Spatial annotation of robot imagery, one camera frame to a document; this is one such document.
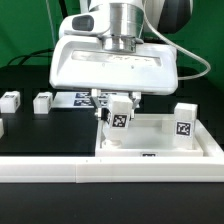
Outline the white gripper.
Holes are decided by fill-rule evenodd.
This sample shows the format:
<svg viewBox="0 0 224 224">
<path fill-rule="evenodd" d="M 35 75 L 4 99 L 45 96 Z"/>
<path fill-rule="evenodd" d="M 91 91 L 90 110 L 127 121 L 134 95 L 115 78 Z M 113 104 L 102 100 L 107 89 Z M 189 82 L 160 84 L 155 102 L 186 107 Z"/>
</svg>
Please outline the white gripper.
<svg viewBox="0 0 224 224">
<path fill-rule="evenodd" d="M 176 50 L 145 43 L 140 17 L 85 13 L 66 17 L 59 29 L 49 82 L 56 89 L 92 89 L 90 100 L 98 120 L 108 109 L 100 90 L 126 91 L 135 117 L 141 93 L 169 95 L 177 89 Z"/>
</svg>

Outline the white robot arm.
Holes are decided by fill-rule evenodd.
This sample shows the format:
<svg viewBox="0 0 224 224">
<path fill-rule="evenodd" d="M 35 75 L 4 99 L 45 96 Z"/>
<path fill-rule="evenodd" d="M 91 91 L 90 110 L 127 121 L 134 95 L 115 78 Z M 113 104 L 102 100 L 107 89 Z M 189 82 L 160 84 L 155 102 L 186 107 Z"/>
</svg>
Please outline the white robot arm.
<svg viewBox="0 0 224 224">
<path fill-rule="evenodd" d="M 178 86 L 177 48 L 146 43 L 143 0 L 90 0 L 64 18 L 49 82 L 56 89 L 169 95 Z"/>
</svg>

